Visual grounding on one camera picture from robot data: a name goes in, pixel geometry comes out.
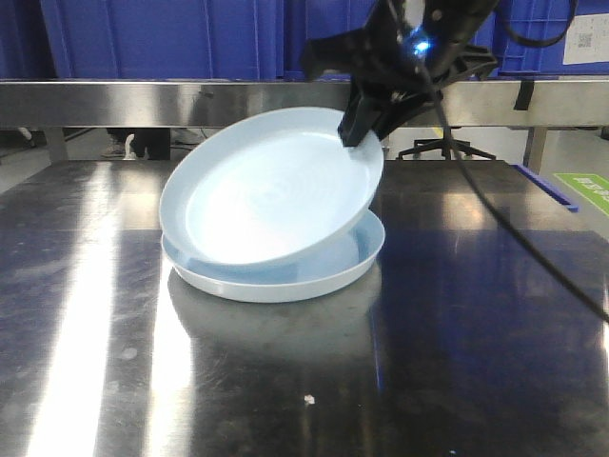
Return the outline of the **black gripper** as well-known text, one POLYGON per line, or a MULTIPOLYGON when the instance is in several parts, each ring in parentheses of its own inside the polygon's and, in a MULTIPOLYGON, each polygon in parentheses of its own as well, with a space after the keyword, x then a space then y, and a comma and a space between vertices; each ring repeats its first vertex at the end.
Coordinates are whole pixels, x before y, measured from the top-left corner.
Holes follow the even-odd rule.
POLYGON ((443 88, 497 65, 489 49, 471 44, 496 1, 425 1, 416 26, 408 22, 407 5, 377 1, 359 28, 305 41, 301 66, 306 79, 330 72, 353 79, 338 126, 344 147, 357 147, 371 129, 383 140, 434 108, 430 95, 418 93, 390 102, 381 113, 380 98, 365 83, 418 92, 425 74, 443 88))

